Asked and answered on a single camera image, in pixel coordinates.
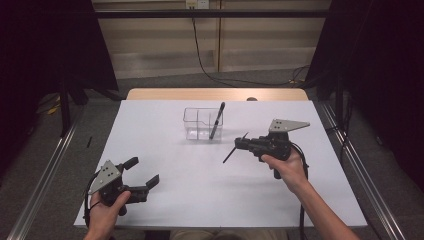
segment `black curtain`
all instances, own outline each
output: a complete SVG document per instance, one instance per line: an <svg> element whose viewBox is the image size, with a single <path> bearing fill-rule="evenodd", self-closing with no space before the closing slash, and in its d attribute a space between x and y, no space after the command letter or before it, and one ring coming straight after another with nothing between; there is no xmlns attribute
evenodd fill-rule
<svg viewBox="0 0 424 240"><path fill-rule="evenodd" d="M73 88L118 90L90 0L1 0L0 60L1 172L25 140L38 101L59 91L64 74Z"/></svg>
<svg viewBox="0 0 424 240"><path fill-rule="evenodd" d="M424 190L424 2L366 2L369 7L359 15L364 24L357 18L326 21L309 79L325 67L333 76L342 76L344 88L399 166ZM344 4L333 0L332 6L337 7L332 10ZM328 96L337 81L337 77L317 80L318 91Z"/></svg>

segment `white paper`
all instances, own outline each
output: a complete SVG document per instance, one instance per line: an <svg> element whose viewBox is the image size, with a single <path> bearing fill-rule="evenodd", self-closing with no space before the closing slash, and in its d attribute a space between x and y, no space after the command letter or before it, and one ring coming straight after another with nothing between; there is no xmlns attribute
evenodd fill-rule
<svg viewBox="0 0 424 240"><path fill-rule="evenodd" d="M123 174L124 184L144 186L156 174L160 183L145 203L128 204L117 225L138 228L275 228L298 227L300 203L265 163L234 139L268 134L273 119L310 122L289 133L309 165L309 179L348 226L366 221L310 101L226 102L221 141L186 140L186 107L219 107L219 101L122 101L98 169L138 157ZM85 226L83 207L75 221ZM305 217L305 226L312 226Z"/></svg>

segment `gray bracket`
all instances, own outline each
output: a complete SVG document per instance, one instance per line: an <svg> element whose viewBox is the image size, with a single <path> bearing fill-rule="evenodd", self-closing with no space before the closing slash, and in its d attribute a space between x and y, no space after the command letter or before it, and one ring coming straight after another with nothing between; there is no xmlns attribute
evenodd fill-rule
<svg viewBox="0 0 424 240"><path fill-rule="evenodd" d="M308 127L311 124L309 122L297 122L290 120L281 120L274 119L272 120L271 125L269 126L270 133L281 133L281 132L289 132L299 128Z"/></svg>
<svg viewBox="0 0 424 240"><path fill-rule="evenodd" d="M99 191L103 187L107 186L113 180L121 176L121 172L115 167L115 165L107 160L105 164L101 167L99 175L97 175L93 184L91 185L88 194L92 195L95 192Z"/></svg>

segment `black cable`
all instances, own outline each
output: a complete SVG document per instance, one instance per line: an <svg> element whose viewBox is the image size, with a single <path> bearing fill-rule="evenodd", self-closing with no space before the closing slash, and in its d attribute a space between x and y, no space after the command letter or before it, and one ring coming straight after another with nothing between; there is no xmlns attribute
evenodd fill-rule
<svg viewBox="0 0 424 240"><path fill-rule="evenodd" d="M88 181L87 187L85 188L84 192L84 220L85 225L87 227L90 226L90 210L93 208L96 204L94 204L91 208L88 208L88 191L90 191L91 184L93 183L94 179L96 179L97 175L99 175L99 171L97 171L93 176L91 176L90 181Z"/></svg>
<svg viewBox="0 0 424 240"><path fill-rule="evenodd" d="M345 131L344 131L344 135L342 134L343 142L342 142L342 146L340 147L340 153L339 153L339 162L342 169L344 169L343 150L345 149L346 144L349 141L349 126L350 126L350 119L352 118L352 113L353 113L353 103L352 103L352 98L349 94L347 99L347 104L346 104L346 113L343 118L343 128L345 129Z"/></svg>
<svg viewBox="0 0 424 240"><path fill-rule="evenodd" d="M305 69L307 69L307 68L309 68L311 65L305 65L305 66L303 66L303 67L298 67L298 68L296 68L296 69L294 69L293 70L293 73L292 73L292 82L293 82L293 85L292 85L292 88L294 88L294 84L296 83L296 78L297 78L297 76L303 71L303 70L305 70Z"/></svg>
<svg viewBox="0 0 424 240"><path fill-rule="evenodd" d="M95 204L93 204L93 206L90 207L90 210L93 209L93 207L95 207L97 204L101 203L102 201L98 201Z"/></svg>
<svg viewBox="0 0 424 240"><path fill-rule="evenodd" d="M330 74L331 74L331 70L323 70L319 72L316 76L308 79L305 82L300 83L300 85L297 87L301 89L308 89L308 88L315 87L321 81L321 79L325 77L329 77Z"/></svg>
<svg viewBox="0 0 424 240"><path fill-rule="evenodd" d="M337 130L339 130L339 127L335 126L335 127L326 128L326 129L325 129L325 132L326 132L327 134L329 134L330 132L332 132L332 131L337 131Z"/></svg>
<svg viewBox="0 0 424 240"><path fill-rule="evenodd" d="M232 81L232 82L242 82L242 83L249 83L249 84L257 84L257 85L264 85L264 86L283 86L286 84L291 83L291 81L287 81L284 83L261 83L261 82L253 82L253 81L247 81L247 80L240 80L240 79L232 79L232 78L216 78L213 77L211 75L209 75L205 69L203 68L203 64L202 64L202 60L200 58L200 51L199 51L199 43L197 41L197 29L196 29L196 21L194 18L192 18L192 23L193 23L193 30L194 30L194 40L196 42L196 50L197 50L197 58L199 60L199 64L200 64L200 68L202 69L202 72L212 81L217 82L217 83L221 83L233 88L237 88L236 86L229 84L229 83L225 83L223 81Z"/></svg>
<svg viewBox="0 0 424 240"><path fill-rule="evenodd" d="M291 145L292 145L293 149L299 154L300 158L302 159L303 172L305 173L306 179L308 179L308 177L309 177L308 167L309 166L306 163L305 154L303 153L303 151L299 147L299 145L297 145L296 143L292 142ZM300 239L304 240L306 235L305 235L305 209L303 208L303 205L300 205L299 234L300 234Z"/></svg>

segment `aluminum rail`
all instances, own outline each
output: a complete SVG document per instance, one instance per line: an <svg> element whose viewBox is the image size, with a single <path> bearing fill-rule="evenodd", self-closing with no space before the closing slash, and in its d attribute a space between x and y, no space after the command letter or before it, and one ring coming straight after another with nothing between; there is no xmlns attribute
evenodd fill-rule
<svg viewBox="0 0 424 240"><path fill-rule="evenodd" d="M332 127L336 127L335 113L331 106L328 103L321 104L326 117L328 118ZM344 131L336 130L336 136L340 142L340 145L343 145L343 141L346 137ZM348 156L350 164L352 165L356 175L359 178L359 181L362 184L371 204L373 205L375 211L377 212L378 217L380 218L381 223L387 231L390 239L406 239L402 233L402 230L399 227L393 213L390 211L380 192L377 190L377 187L374 185L370 175L365 169L364 164L359 158L358 153L350 142L349 138L346 140L344 151Z"/></svg>
<svg viewBox="0 0 424 240"><path fill-rule="evenodd" d="M81 116L84 108L79 109L76 114L75 121L71 125L71 128L66 133L66 135L60 138L56 149L50 158L49 163L47 164L46 169L44 170L43 175L37 183L34 191L31 194L30 199L28 200L24 210L21 212L18 220L15 222L7 240L23 240L25 239L28 231L32 225L32 222L35 219L35 216L38 210L43 203L44 197L46 196L50 184L56 174L57 169L59 168L60 162L62 161L63 155L66 152L66 149L69 146L69 143L72 140L77 124L81 120Z"/></svg>

